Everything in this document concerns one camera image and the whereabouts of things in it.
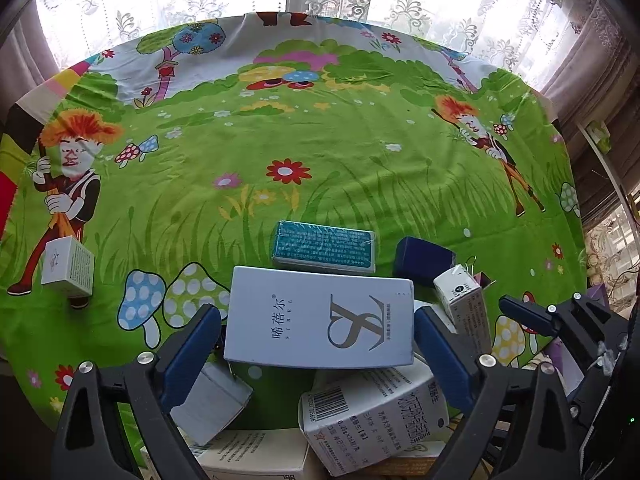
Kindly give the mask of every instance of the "dark blue box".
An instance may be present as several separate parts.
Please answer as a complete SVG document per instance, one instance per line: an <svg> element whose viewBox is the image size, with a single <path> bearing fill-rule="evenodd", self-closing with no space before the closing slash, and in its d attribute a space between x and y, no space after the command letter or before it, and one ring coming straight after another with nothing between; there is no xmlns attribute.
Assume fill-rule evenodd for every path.
<svg viewBox="0 0 640 480"><path fill-rule="evenodd" d="M456 263L456 253L421 238L405 236L396 246L394 277L433 287L433 279Z"/></svg>

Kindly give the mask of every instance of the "metal screw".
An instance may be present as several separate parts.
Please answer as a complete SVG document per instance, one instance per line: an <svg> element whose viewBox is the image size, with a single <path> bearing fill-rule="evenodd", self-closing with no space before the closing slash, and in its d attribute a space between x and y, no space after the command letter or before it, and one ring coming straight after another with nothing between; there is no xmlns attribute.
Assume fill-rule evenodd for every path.
<svg viewBox="0 0 640 480"><path fill-rule="evenodd" d="M148 365L153 360L154 360L153 352L142 352L142 354L138 355L138 362L141 365Z"/></svg>
<svg viewBox="0 0 640 480"><path fill-rule="evenodd" d="M81 374L87 374L93 369L94 369L94 364L91 361L85 361L84 363L81 363L80 366L78 367L78 370L80 371Z"/></svg>
<svg viewBox="0 0 640 480"><path fill-rule="evenodd" d="M556 371L556 369L551 363L543 362L540 363L540 371L542 371L543 374L551 375Z"/></svg>
<svg viewBox="0 0 640 480"><path fill-rule="evenodd" d="M495 357L489 354L482 354L478 360L482 366L486 366L487 368L491 368L497 363Z"/></svg>

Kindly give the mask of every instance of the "cartoon boy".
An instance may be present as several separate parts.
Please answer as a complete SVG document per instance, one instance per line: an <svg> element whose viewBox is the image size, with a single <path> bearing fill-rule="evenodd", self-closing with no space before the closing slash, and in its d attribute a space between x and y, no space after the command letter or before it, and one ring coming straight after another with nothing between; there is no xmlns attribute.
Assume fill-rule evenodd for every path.
<svg viewBox="0 0 640 480"><path fill-rule="evenodd" d="M69 235L82 241L82 230L94 216L100 195L100 176L91 166L102 147L115 142L122 132L121 126L103 122L98 112L82 108L60 112L44 127L40 143L45 148L60 148L62 175L51 176L51 160L47 155L37 161L31 178L38 191L47 193L44 203L52 219L31 253L20 281L9 286L7 294L23 296L31 292L33 273L47 242Z"/></svg>
<svg viewBox="0 0 640 480"><path fill-rule="evenodd" d="M522 189L529 194L536 204L538 204L540 211L545 211L545 207L536 196L533 188L516 169L516 163L511 155L509 155L509 152L482 125L478 118L479 112L477 109L468 103L457 101L451 96L437 96L436 108L437 110L433 109L433 112L438 114L441 119L453 124L457 129L459 129L460 134L465 137L466 142L479 150L484 150L487 155L500 161L504 168L504 172L507 174L507 179L511 186L511 192L513 193L513 198L516 201L517 217L524 215L525 211L524 206L518 199L516 190L513 187L514 180L516 180L522 186ZM459 123L464 125L464 128L461 128L458 125Z"/></svg>

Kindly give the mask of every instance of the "cartoon tablecloth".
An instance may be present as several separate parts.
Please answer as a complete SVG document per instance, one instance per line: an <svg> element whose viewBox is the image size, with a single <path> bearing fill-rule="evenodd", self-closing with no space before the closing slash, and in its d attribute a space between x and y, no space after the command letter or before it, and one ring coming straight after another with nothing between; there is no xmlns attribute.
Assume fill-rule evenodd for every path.
<svg viewBox="0 0 640 480"><path fill-rule="evenodd" d="M505 365L543 341L497 299L550 304L585 283L566 149L530 89L357 22L247 14L105 50L12 108L0 170L0 335L52 426L79 362L127 362L205 302L224 315L233 267L271 266L281 219L375 231L379 276L405 235L455 250L496 280ZM65 235L95 255L83 309L40 286L44 245ZM255 389L236 428L297 424L312 370L234 368Z"/></svg>

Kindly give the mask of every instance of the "box with barcode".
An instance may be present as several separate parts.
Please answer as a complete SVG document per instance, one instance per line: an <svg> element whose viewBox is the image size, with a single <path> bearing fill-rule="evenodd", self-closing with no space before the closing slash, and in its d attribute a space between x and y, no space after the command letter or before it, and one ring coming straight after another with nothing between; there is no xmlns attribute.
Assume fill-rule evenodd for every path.
<svg viewBox="0 0 640 480"><path fill-rule="evenodd" d="M300 429L332 476L399 454L449 423L431 369L414 364L359 370L303 394Z"/></svg>
<svg viewBox="0 0 640 480"><path fill-rule="evenodd" d="M373 274L375 246L373 231L280 220L271 257L286 269Z"/></svg>
<svg viewBox="0 0 640 480"><path fill-rule="evenodd" d="M414 360L414 284L399 278L237 266L225 359L295 368Z"/></svg>
<svg viewBox="0 0 640 480"><path fill-rule="evenodd" d="M208 446L190 445L191 452L212 480L325 480L318 457L298 428L219 433ZM161 479L143 447L146 466Z"/></svg>
<svg viewBox="0 0 640 480"><path fill-rule="evenodd" d="M465 267L456 265L433 280L447 316L458 333L471 336L476 353L491 353L491 333L482 287Z"/></svg>
<svg viewBox="0 0 640 480"><path fill-rule="evenodd" d="M73 236L47 242L40 284L68 298L94 293L94 255Z"/></svg>

